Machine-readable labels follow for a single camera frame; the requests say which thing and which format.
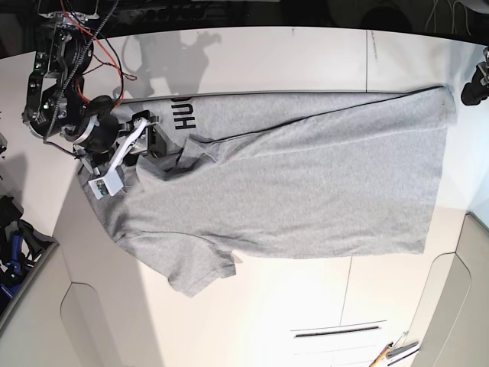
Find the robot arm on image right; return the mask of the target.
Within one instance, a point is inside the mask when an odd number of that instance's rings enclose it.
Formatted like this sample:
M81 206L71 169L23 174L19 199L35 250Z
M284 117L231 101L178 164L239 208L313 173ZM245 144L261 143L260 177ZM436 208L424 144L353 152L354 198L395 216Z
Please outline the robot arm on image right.
M476 106L488 98L488 47L483 49L484 61L475 67L471 81L461 91L461 101L465 106Z

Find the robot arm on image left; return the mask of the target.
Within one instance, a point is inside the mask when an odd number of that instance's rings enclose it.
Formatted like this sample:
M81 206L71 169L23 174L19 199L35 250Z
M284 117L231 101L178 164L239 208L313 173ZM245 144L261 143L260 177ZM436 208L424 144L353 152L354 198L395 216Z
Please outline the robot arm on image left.
M157 118L149 111L138 112L127 122L120 122L113 110L123 101L124 92L114 97L88 99L83 88L84 76L92 72L94 47L99 46L115 68L120 82L134 77L122 69L122 62L102 34L102 29L118 4L99 5L97 1L40 1L38 14L47 19L38 29L39 45L34 67L28 78L26 104L22 120L32 134L45 145L61 135L70 144L65 154L85 161L90 167L106 164L115 151L136 129L136 120L146 118L148 124L136 139L123 150L116 162L131 166L138 156L164 156L166 144L157 137Z

